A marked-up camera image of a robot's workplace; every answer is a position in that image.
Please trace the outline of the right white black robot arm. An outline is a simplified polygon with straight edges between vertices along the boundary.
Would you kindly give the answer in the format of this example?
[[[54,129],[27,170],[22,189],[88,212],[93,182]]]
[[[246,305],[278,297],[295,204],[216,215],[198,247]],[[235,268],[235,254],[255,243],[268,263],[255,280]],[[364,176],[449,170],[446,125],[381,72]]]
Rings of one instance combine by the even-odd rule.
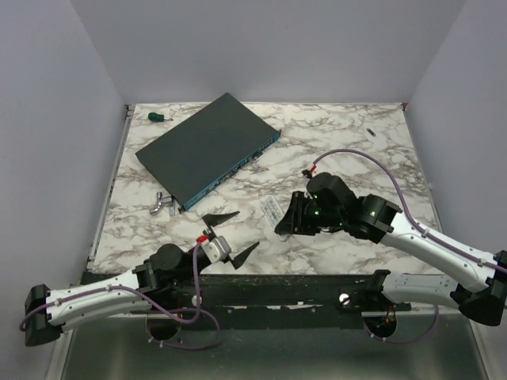
[[[356,196],[338,176],[320,173],[305,192],[292,193],[279,235],[314,236],[324,230],[398,249],[439,270],[437,275],[390,273],[364,291],[374,310],[402,302],[457,309],[482,325],[498,326],[506,301],[506,253],[460,243],[409,216],[380,196]]]

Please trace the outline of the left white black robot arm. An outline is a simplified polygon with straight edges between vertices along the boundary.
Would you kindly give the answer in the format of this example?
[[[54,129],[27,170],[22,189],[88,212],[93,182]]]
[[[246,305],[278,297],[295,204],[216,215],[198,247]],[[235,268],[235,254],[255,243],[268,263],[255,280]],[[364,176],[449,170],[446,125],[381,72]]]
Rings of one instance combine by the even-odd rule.
[[[202,308],[200,273],[218,262],[239,269],[258,246],[253,243],[236,256],[231,254],[227,239],[214,229],[234,216],[203,216],[206,227],[187,251],[168,243],[142,264],[95,283],[60,290],[45,284],[32,287],[19,325],[25,346],[54,342],[64,332],[94,318],[133,311],[156,310],[178,325],[196,323],[208,315]]]

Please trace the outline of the white remote control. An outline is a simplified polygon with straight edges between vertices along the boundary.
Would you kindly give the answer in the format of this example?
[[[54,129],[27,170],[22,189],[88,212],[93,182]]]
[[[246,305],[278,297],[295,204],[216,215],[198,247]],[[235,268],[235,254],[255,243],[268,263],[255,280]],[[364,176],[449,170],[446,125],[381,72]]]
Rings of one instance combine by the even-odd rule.
[[[263,210],[266,218],[269,220],[272,228],[275,229],[278,223],[284,217],[284,212],[282,211],[275,197],[268,196],[263,202],[261,209]]]

